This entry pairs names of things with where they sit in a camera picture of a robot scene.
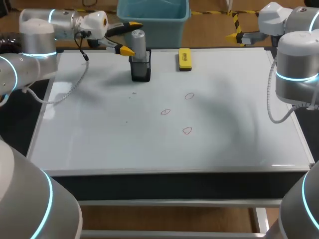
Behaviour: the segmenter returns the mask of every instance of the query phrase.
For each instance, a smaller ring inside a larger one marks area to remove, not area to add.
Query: pen holder
[[[134,61],[129,57],[132,81],[149,82],[151,79],[151,50],[146,51],[146,62]]]

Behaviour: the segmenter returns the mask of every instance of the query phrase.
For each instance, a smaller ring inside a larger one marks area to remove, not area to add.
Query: floor
[[[90,4],[94,0],[85,0]],[[189,0],[192,11],[203,12],[226,10],[224,0]],[[269,0],[234,0],[233,10],[260,10]],[[303,0],[277,0],[284,7],[304,5]],[[11,0],[15,8],[83,8],[81,0]],[[116,10],[117,0],[98,0],[94,9]],[[18,31],[18,12],[0,19],[1,32]],[[109,14],[111,23],[117,22],[116,15]],[[255,14],[239,14],[243,32],[258,30]],[[227,42],[225,36],[235,33],[231,16],[226,14],[193,15],[184,27],[183,46],[211,47],[238,46]],[[258,46],[270,46],[266,39]],[[58,42],[57,46],[74,46],[70,42]],[[255,232],[252,212],[248,208],[190,208],[190,207],[82,207],[84,229],[101,230],[150,230],[150,231],[194,231],[194,232]],[[267,209],[269,222],[278,217],[278,209]]]

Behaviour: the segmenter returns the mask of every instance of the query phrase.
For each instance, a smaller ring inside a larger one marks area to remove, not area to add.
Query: gray marker
[[[146,40],[145,32],[142,30],[132,31],[132,50],[135,56],[132,57],[133,61],[146,62]]]
[[[132,57],[133,62],[133,75],[136,77],[145,77],[147,74],[148,66],[146,62],[146,41],[145,33],[142,30],[132,31],[132,50],[135,52],[135,56]]]

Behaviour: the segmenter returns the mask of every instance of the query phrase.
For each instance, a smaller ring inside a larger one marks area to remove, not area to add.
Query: metal table frame
[[[257,233],[156,232],[83,230],[81,238],[145,239],[260,239],[269,230],[265,207],[279,207],[281,200],[110,200],[79,201],[81,206],[253,207]]]

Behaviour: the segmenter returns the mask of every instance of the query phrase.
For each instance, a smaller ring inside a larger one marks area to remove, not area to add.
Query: glowing blue ring
[[[314,76],[308,77],[308,78],[289,78],[289,77],[285,77],[280,75],[278,72],[276,72],[277,76],[279,76],[280,78],[284,79],[284,80],[288,80],[288,81],[308,81],[308,80],[313,80],[315,79],[319,73],[315,74]]]
[[[52,9],[50,14],[49,14],[49,19],[48,19],[49,23],[51,23],[52,14],[53,14],[54,11],[55,11],[55,9]]]
[[[14,85],[12,91],[14,91],[16,86],[17,86],[17,84],[18,84],[18,74],[16,73],[15,67],[12,65],[12,63],[8,59],[4,58],[3,56],[0,56],[0,58],[5,60],[7,63],[9,63],[9,65],[13,69],[13,72],[14,72],[14,75],[15,75],[15,85]]]
[[[315,20],[317,19],[318,15],[319,15],[319,11],[316,13],[316,15],[314,16],[313,20],[311,21],[311,24],[310,24],[310,27],[309,27],[309,31],[313,30],[313,26],[314,26]]]
[[[49,190],[50,190],[50,196],[49,196],[49,203],[48,203],[48,207],[46,208],[46,211],[45,211],[45,214],[44,214],[44,217],[38,227],[38,229],[35,231],[35,233],[33,234],[33,236],[30,238],[30,239],[35,239],[39,233],[41,232],[46,220],[48,219],[48,216],[49,216],[49,213],[50,213],[50,210],[52,208],[52,201],[53,201],[53,188],[52,188],[52,183],[51,183],[51,180],[49,178],[49,176],[43,171],[48,183],[49,183]]]
[[[45,56],[53,56],[53,55],[56,55],[56,51],[55,52],[52,52],[52,53],[45,53],[45,54],[28,54],[28,53],[23,53],[23,55],[26,55],[26,56],[34,56],[34,57],[45,57]]]
[[[308,174],[308,173],[306,173],[306,175],[305,175],[305,177],[304,177],[303,187],[302,187],[303,202],[304,202],[306,211],[307,211],[307,213],[308,213],[308,216],[310,217],[310,219],[311,219],[311,221],[313,222],[313,224],[315,225],[315,227],[319,230],[319,224],[316,222],[315,218],[314,218],[313,215],[311,214],[310,209],[309,209],[308,204],[307,204],[307,201],[306,201],[306,196],[305,196],[305,181],[306,181],[307,174]]]

